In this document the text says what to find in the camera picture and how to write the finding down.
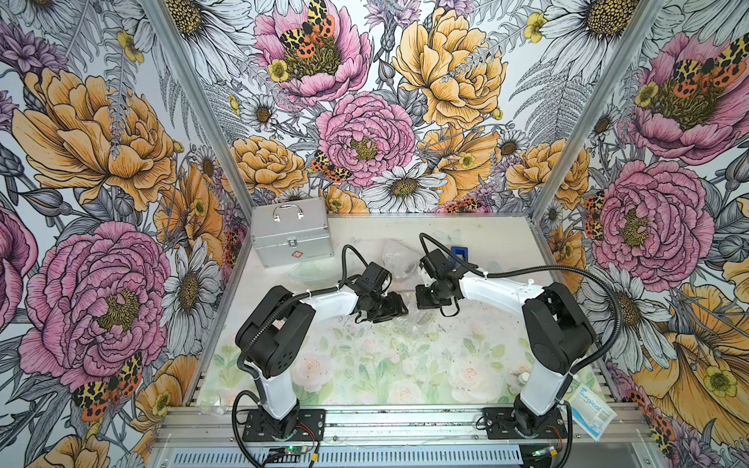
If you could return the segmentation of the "blue tape dispenser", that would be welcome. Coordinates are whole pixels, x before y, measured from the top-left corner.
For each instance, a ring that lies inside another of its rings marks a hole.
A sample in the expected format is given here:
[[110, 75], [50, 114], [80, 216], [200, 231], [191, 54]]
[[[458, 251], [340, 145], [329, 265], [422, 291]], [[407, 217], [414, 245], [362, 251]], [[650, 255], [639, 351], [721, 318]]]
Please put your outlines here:
[[459, 257], [462, 261], [468, 261], [469, 259], [468, 249], [466, 247], [454, 246], [451, 247], [451, 252], [453, 255]]

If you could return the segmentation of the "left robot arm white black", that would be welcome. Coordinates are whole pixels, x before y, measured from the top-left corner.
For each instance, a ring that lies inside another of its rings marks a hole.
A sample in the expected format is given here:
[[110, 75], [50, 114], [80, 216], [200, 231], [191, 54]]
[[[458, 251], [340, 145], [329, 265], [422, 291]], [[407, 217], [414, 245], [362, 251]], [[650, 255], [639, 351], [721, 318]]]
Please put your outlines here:
[[253, 376], [259, 398], [253, 420], [276, 440], [291, 438], [302, 424], [291, 368], [313, 323], [350, 315], [357, 322], [381, 323], [408, 313], [400, 294], [388, 290], [393, 277], [383, 266], [364, 261], [363, 272], [348, 274], [350, 252], [357, 250], [346, 245], [341, 251], [337, 284], [298, 294], [275, 286], [236, 333], [237, 368]]

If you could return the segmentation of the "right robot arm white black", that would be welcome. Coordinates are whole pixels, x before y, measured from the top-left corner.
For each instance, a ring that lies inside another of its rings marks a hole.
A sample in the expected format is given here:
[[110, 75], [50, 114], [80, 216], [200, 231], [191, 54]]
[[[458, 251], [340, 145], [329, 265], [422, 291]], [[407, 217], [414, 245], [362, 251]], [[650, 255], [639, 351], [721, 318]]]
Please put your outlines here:
[[[460, 310], [461, 300], [472, 300], [511, 311], [523, 319], [534, 366], [515, 399], [510, 421], [519, 436], [538, 436], [538, 430], [555, 417], [573, 376], [600, 359], [618, 340], [622, 314], [614, 289], [599, 276], [564, 265], [488, 272], [464, 261], [426, 233], [419, 235], [419, 242], [424, 251], [419, 262], [424, 283], [417, 286], [418, 308], [442, 310], [453, 305]], [[573, 273], [603, 291], [614, 321], [610, 335], [593, 353], [588, 350], [596, 343], [598, 333], [567, 286], [559, 282], [538, 286], [516, 280], [543, 271]]]

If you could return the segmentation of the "silver metal first aid case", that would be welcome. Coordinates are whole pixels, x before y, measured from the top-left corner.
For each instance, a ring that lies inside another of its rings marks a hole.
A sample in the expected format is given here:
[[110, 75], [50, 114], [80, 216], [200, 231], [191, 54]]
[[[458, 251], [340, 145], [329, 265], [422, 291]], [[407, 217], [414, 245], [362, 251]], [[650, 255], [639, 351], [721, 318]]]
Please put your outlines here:
[[251, 242], [264, 267], [333, 255], [324, 200], [311, 198], [253, 209]]

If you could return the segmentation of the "white surgical packet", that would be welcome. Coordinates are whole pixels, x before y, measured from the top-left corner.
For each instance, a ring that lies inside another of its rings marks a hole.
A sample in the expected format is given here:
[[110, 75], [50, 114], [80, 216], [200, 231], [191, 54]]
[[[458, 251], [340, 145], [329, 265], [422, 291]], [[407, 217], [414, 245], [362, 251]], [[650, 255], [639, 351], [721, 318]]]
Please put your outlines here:
[[584, 383], [576, 383], [567, 394], [573, 421], [594, 441], [600, 442], [618, 414]]

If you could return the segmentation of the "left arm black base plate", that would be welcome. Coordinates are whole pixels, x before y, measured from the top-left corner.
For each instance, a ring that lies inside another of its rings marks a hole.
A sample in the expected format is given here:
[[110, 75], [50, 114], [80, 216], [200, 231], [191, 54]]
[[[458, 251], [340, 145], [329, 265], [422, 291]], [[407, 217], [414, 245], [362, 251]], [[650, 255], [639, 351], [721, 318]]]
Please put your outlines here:
[[264, 409], [251, 409], [242, 426], [245, 443], [319, 442], [324, 437], [324, 409], [293, 409], [283, 419], [273, 419]]

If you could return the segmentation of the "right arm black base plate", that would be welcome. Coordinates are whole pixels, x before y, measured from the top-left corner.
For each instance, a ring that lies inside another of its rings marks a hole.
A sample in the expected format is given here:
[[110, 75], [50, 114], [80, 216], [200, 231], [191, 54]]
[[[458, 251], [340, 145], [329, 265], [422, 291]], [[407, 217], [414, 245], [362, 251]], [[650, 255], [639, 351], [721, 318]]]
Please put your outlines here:
[[565, 439], [569, 430], [559, 408], [546, 415], [525, 409], [488, 407], [482, 409], [482, 422], [490, 440]]

